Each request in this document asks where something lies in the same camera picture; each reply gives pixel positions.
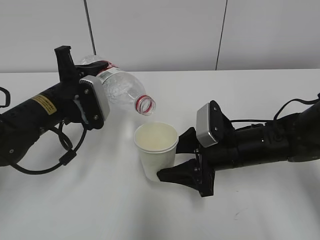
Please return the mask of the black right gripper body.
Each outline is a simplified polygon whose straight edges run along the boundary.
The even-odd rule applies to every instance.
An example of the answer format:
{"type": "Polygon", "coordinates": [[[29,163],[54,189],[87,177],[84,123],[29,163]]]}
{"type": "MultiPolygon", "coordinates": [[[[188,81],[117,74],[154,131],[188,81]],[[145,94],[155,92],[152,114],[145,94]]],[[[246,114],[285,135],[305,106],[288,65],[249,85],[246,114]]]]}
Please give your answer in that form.
{"type": "Polygon", "coordinates": [[[209,167],[208,161],[202,157],[199,148],[196,148],[194,153],[194,173],[197,190],[202,198],[213,196],[215,171],[209,167]]]}

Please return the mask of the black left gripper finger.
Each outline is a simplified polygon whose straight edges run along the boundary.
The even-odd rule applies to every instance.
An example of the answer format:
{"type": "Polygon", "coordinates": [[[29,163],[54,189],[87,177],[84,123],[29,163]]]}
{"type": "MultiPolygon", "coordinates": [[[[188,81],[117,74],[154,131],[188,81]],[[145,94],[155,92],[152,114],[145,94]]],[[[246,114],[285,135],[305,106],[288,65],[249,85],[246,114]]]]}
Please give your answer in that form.
{"type": "Polygon", "coordinates": [[[60,82],[78,79],[78,72],[71,56],[71,46],[62,45],[54,49],[60,82]]]}
{"type": "Polygon", "coordinates": [[[99,60],[90,64],[75,65],[76,70],[81,77],[85,76],[97,76],[100,72],[106,70],[109,66],[109,62],[105,60],[99,60]]]}

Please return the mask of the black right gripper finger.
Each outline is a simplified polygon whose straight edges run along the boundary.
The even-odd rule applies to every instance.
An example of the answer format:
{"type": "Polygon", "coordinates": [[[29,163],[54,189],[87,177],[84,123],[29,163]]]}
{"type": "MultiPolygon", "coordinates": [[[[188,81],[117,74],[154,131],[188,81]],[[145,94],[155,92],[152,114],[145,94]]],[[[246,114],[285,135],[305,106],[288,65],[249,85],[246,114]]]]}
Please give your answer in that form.
{"type": "Polygon", "coordinates": [[[197,161],[192,158],[179,165],[159,170],[156,175],[161,182],[183,185],[199,191],[197,161]]]}
{"type": "Polygon", "coordinates": [[[179,136],[176,154],[195,154],[199,147],[200,143],[197,139],[196,130],[194,127],[190,127],[179,136]]]}

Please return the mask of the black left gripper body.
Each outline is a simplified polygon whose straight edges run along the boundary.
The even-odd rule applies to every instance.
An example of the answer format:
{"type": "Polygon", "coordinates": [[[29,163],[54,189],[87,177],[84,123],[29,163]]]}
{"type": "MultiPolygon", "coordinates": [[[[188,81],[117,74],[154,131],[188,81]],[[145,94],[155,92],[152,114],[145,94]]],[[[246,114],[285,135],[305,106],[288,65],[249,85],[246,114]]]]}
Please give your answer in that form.
{"type": "Polygon", "coordinates": [[[63,119],[70,123],[84,124],[82,110],[79,106],[79,82],[66,78],[65,74],[59,72],[59,90],[58,90],[58,110],[63,115],[63,119]]]}

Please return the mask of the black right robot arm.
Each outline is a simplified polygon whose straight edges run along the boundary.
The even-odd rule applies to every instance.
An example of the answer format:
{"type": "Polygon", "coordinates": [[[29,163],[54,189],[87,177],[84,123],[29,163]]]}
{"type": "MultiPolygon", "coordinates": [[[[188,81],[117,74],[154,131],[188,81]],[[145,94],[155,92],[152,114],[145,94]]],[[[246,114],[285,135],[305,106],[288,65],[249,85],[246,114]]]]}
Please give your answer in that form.
{"type": "Polygon", "coordinates": [[[271,120],[247,119],[245,126],[210,101],[196,113],[196,125],[180,135],[177,154],[195,157],[157,172],[161,182],[197,190],[201,197],[214,194],[215,173],[221,170],[275,162],[301,163],[320,158],[320,101],[303,100],[303,112],[271,120]]]}

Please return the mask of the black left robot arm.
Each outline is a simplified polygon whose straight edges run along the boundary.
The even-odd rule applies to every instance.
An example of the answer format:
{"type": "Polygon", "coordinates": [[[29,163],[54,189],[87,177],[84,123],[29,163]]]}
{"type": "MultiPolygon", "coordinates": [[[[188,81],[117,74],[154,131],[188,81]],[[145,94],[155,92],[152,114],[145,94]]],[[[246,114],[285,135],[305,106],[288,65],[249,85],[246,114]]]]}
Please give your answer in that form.
{"type": "Polygon", "coordinates": [[[63,125],[81,124],[82,138],[90,130],[99,130],[110,113],[98,74],[110,65],[106,60],[75,65],[71,47],[62,45],[55,50],[59,83],[7,110],[0,116],[0,165],[11,166],[29,174],[41,175],[67,165],[79,146],[73,146],[63,133],[63,125]],[[18,163],[29,148],[47,131],[56,133],[66,150],[58,164],[45,170],[27,170],[18,163]]]}

